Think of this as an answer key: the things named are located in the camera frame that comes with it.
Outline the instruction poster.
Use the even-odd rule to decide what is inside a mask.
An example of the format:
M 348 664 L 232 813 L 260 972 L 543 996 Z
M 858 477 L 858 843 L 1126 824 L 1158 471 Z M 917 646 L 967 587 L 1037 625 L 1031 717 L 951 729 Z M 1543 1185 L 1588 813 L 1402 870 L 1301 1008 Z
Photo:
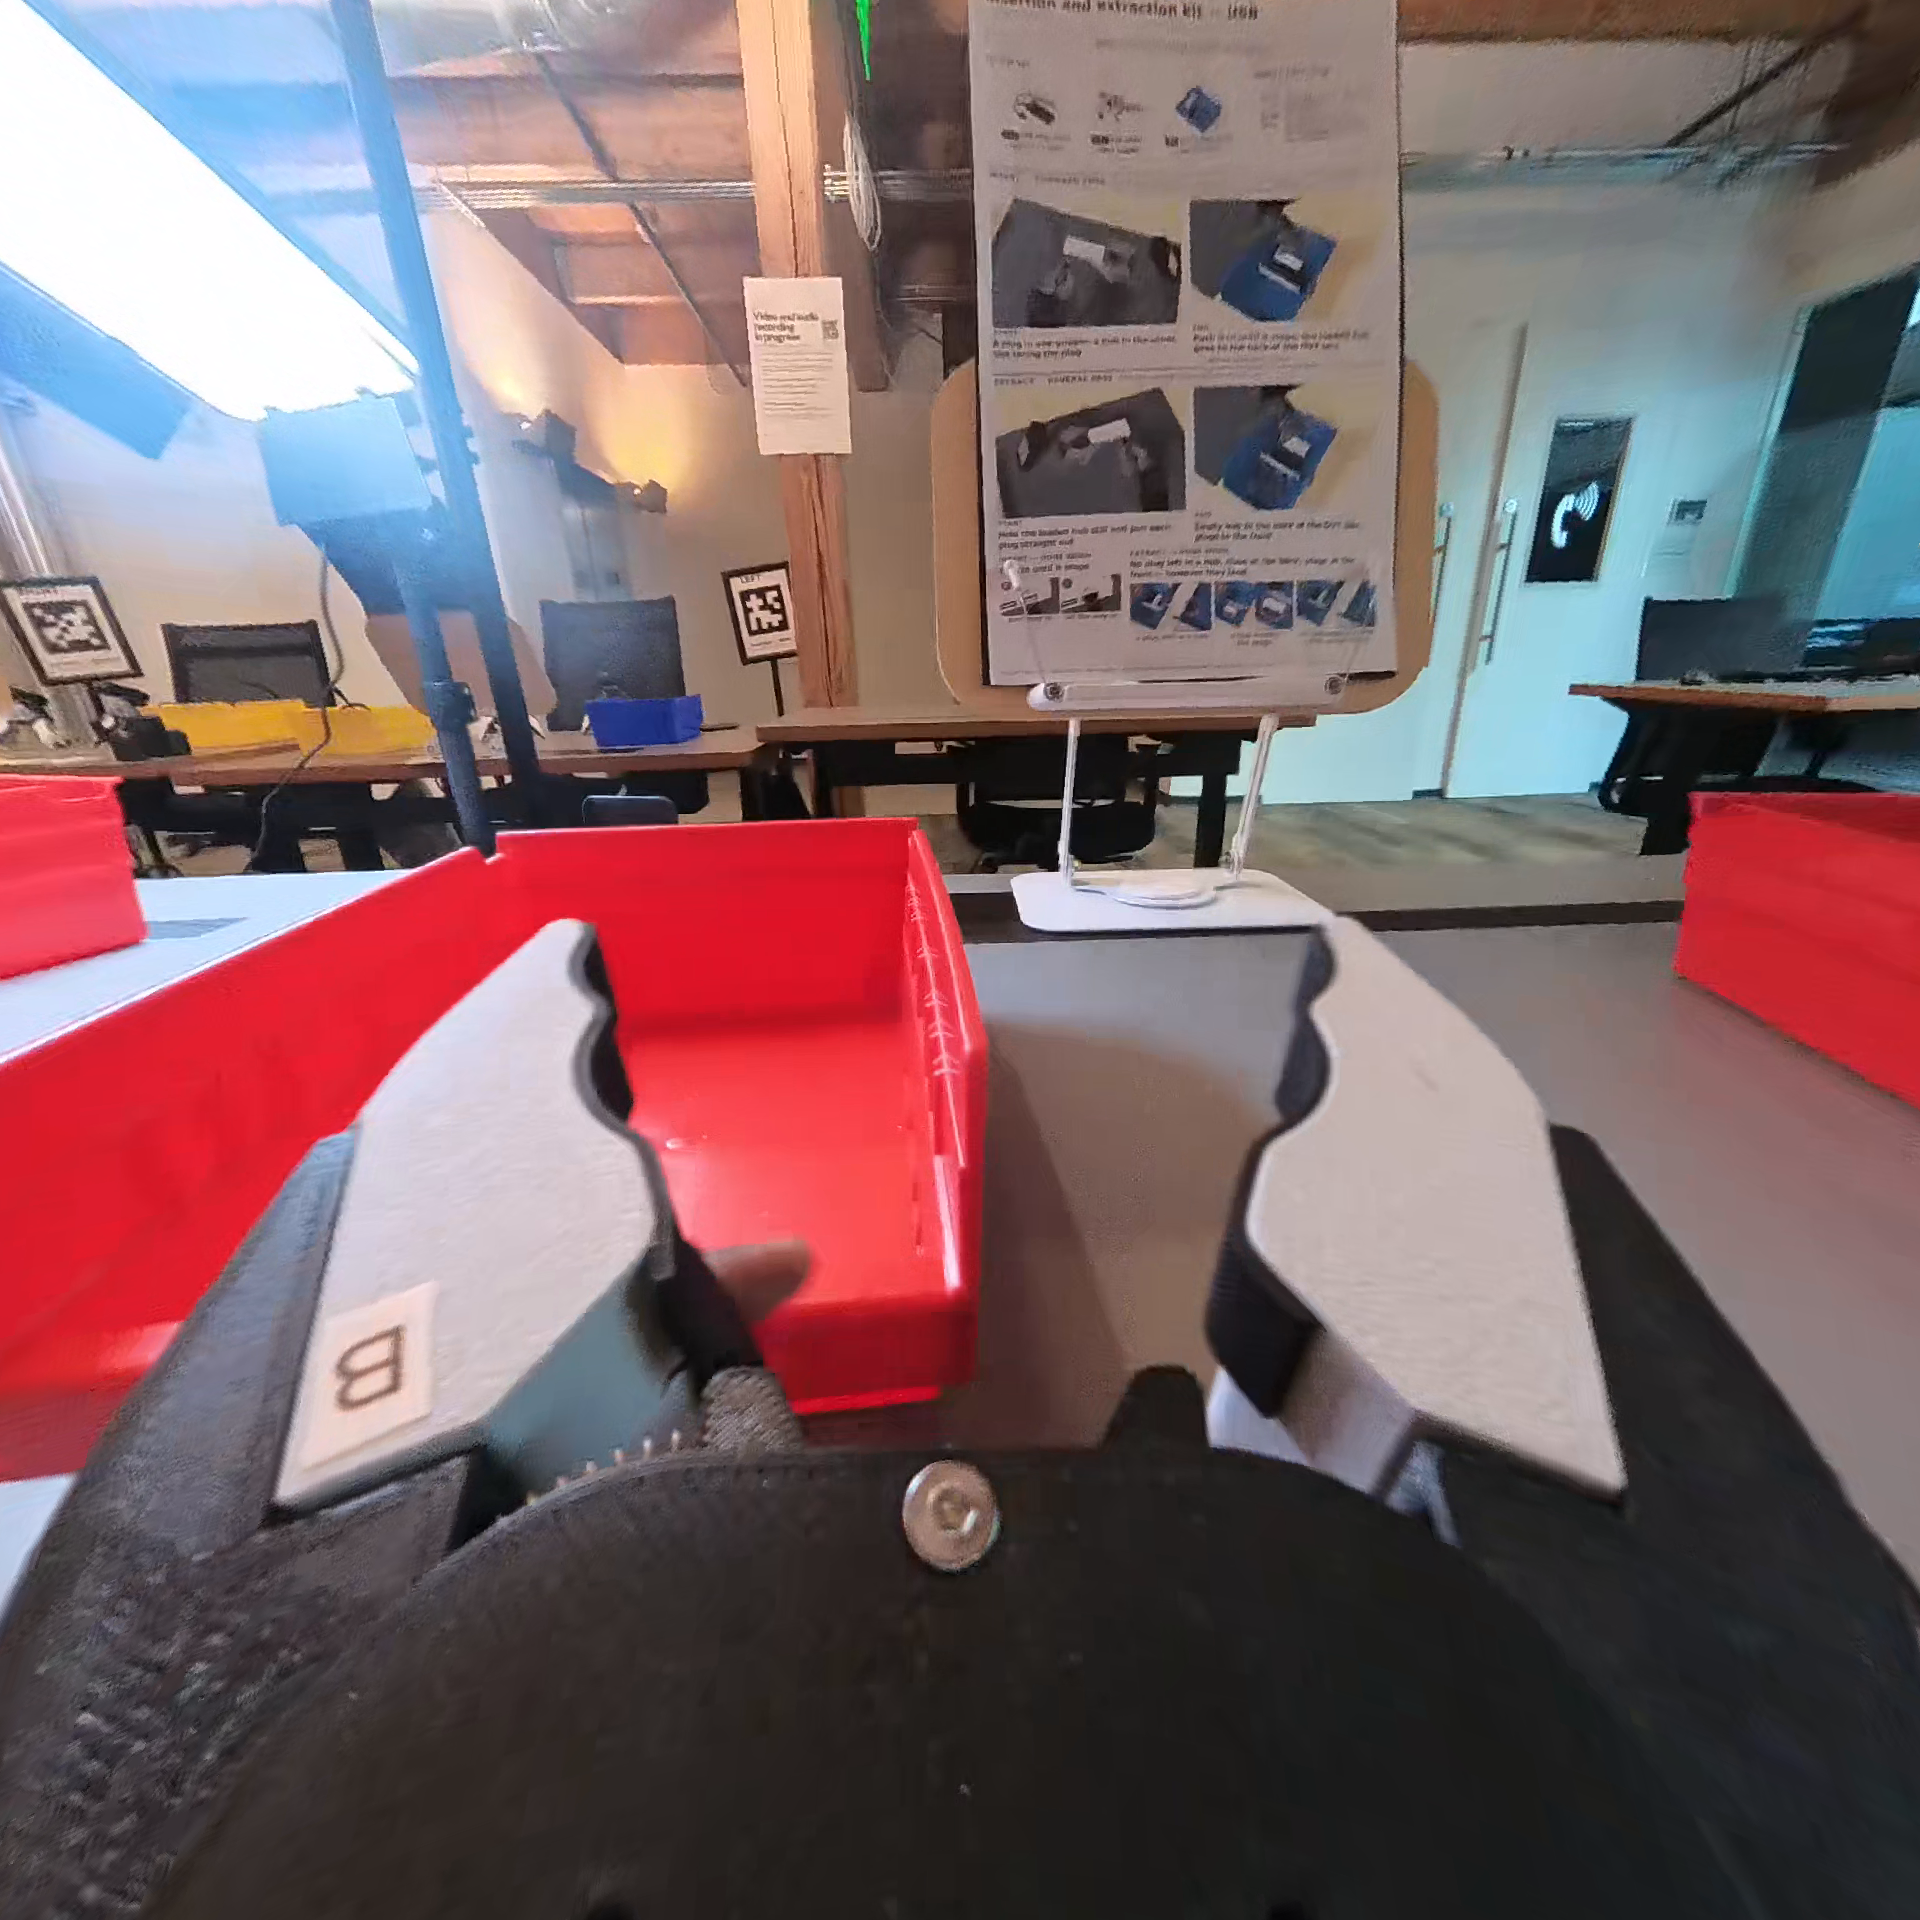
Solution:
M 991 687 L 1397 665 L 1395 3 L 974 3 Z

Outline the red plastic bin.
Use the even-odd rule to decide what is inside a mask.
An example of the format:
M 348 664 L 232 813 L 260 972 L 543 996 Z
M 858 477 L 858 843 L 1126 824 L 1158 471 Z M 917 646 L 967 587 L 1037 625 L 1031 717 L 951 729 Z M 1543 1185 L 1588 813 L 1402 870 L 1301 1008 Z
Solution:
M 3 1478 L 79 1474 L 251 1221 L 443 1008 L 550 921 L 610 972 L 633 1124 L 698 1246 L 799 1236 L 768 1327 L 802 1413 L 974 1376 L 986 1031 L 920 828 L 501 838 L 320 905 L 18 983 L 3 1048 Z
M 1916 1107 L 1916 796 L 1693 796 L 1676 972 Z
M 3 978 L 148 936 L 114 778 L 3 778 Z

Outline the black phone icon sign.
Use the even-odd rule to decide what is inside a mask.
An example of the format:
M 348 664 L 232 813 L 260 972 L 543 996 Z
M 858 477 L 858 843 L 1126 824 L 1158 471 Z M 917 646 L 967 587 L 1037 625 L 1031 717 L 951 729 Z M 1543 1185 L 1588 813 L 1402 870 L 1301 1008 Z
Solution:
M 1557 418 L 1547 436 L 1526 584 L 1596 584 L 1634 418 Z

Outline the yellow plastic bin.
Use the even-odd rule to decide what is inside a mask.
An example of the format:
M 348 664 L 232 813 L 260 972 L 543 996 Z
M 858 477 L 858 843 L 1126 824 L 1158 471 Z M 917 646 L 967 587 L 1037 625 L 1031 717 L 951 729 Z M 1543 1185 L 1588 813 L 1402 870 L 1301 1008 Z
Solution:
M 428 716 L 409 705 L 160 703 L 154 716 L 165 732 L 181 732 L 197 756 L 404 756 L 436 745 Z

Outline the fiducial tag sign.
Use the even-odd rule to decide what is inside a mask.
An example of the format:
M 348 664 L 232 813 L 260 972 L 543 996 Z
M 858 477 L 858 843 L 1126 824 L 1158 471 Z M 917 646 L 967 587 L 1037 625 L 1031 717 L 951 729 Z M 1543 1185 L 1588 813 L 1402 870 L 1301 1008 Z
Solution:
M 799 616 L 788 562 L 744 566 L 720 576 L 732 640 L 744 665 L 764 665 L 777 717 L 788 716 L 782 665 L 799 658 Z
M 91 576 L 3 581 L 3 616 L 43 690 L 139 677 L 126 631 Z

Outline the tall black pole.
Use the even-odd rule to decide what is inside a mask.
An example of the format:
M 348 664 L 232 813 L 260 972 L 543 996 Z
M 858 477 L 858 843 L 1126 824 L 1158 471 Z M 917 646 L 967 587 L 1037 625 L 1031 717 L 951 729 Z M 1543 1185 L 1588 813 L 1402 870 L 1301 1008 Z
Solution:
M 436 536 L 461 576 L 478 646 L 494 692 L 501 741 L 507 752 L 507 816 L 522 828 L 550 826 L 550 782 L 540 765 L 532 712 L 514 653 L 514 627 L 501 590 L 494 543 L 485 536 L 482 501 L 478 493 L 478 453 L 468 440 L 468 418 L 443 335 L 436 283 L 423 250 L 419 191 L 401 151 L 399 115 L 381 63 L 371 3 L 330 3 L 332 35 L 341 43 L 342 78 L 348 88 L 354 122 L 371 178 L 380 232 L 388 250 L 388 270 L 401 305 L 401 335 L 419 363 L 419 408 L 435 447 L 442 509 Z M 461 836 L 479 851 L 495 848 L 495 824 L 482 804 L 478 752 L 468 717 L 457 717 L 461 687 L 443 649 L 442 616 L 430 606 L 423 570 L 401 566 L 401 601 L 422 664 L 422 690 L 436 720 L 447 790 L 453 796 Z

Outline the plywood poster board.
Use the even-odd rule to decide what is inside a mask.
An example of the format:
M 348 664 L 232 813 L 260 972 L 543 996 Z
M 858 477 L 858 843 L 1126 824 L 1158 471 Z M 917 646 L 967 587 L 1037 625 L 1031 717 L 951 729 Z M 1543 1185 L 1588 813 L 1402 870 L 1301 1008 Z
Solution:
M 1436 385 L 1415 363 L 1402 381 L 1402 479 L 1397 479 L 1397 665 L 1389 677 L 1347 677 L 1340 700 L 1280 707 L 1282 725 L 1331 716 L 1369 716 L 1402 700 L 1428 670 L 1432 649 L 1432 531 L 1436 453 L 1442 405 Z M 929 552 L 935 552 L 935 653 L 948 695 L 967 720 L 1046 729 L 1063 720 L 1053 707 L 1031 707 L 1020 687 L 986 682 L 986 576 L 979 538 L 979 390 L 977 363 L 951 372 L 929 408 Z

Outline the white paper notice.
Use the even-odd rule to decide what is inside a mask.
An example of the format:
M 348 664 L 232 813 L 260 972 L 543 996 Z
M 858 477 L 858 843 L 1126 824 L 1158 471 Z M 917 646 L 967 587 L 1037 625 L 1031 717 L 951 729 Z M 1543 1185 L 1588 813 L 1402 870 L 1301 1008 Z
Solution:
M 744 277 L 754 431 L 764 456 L 850 456 L 851 374 L 840 277 Z

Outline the led light panel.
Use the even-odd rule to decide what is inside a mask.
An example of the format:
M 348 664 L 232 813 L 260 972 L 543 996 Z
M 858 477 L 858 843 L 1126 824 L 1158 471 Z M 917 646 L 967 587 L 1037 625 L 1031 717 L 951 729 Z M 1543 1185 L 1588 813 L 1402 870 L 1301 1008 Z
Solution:
M 236 422 L 419 378 L 364 301 L 30 3 L 3 3 L 3 268 Z

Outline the person's left hand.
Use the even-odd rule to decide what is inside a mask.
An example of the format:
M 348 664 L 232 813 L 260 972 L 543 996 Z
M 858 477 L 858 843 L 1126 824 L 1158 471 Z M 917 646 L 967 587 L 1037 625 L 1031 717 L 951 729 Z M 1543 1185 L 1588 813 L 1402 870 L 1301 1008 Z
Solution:
M 813 1268 L 810 1246 L 798 1236 L 712 1246 L 705 1259 L 716 1284 L 749 1327 L 764 1322 L 789 1303 Z

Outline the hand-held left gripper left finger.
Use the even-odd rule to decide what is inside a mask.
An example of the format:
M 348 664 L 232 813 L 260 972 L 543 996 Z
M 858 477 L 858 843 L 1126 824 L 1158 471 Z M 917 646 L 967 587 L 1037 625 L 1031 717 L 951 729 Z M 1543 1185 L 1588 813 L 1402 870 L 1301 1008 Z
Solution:
M 703 1444 L 705 1262 L 633 1129 L 602 940 L 550 921 L 348 1125 L 274 1478 L 330 1510 L 478 1457 L 507 1489 Z

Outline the wooden office desk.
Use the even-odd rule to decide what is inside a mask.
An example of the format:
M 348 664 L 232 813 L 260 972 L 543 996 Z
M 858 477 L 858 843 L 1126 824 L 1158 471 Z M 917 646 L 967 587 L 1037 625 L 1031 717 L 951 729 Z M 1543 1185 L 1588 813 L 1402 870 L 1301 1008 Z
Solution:
M 1851 729 L 1916 716 L 1916 677 L 1887 680 L 1709 680 L 1709 682 L 1573 682 L 1573 700 L 1616 707 L 1625 725 L 1596 782 L 1607 813 L 1643 824 L 1643 856 L 1677 856 L 1691 843 L 1699 796 L 1863 792 L 1828 778 Z M 1762 778 L 1781 729 L 1804 733 L 1804 766 Z
M 482 818 L 494 828 L 589 826 L 590 804 L 664 801 L 680 818 L 705 810 L 708 779 L 738 779 L 741 816 L 762 816 L 768 773 L 749 729 L 698 732 L 689 741 L 602 747 L 589 732 L 552 732 L 540 747 L 540 792 L 528 801 L 503 741 L 478 747 Z M 330 843 L 341 870 L 413 870 L 462 845 L 452 778 L 435 747 L 320 752 L 258 747 L 211 756 L 154 756 L 114 766 L 118 804 L 149 858 L 172 843 L 215 843 L 245 851 L 251 876 L 306 870 L 306 845 Z

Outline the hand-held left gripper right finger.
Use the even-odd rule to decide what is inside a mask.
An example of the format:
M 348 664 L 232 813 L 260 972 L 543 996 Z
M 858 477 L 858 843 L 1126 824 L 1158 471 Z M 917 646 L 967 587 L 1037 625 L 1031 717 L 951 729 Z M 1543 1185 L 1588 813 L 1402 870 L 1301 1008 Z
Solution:
M 1451 1444 L 1616 1501 L 1625 1466 L 1547 1117 L 1352 917 L 1314 924 L 1205 1338 L 1215 1449 L 1384 1500 Z

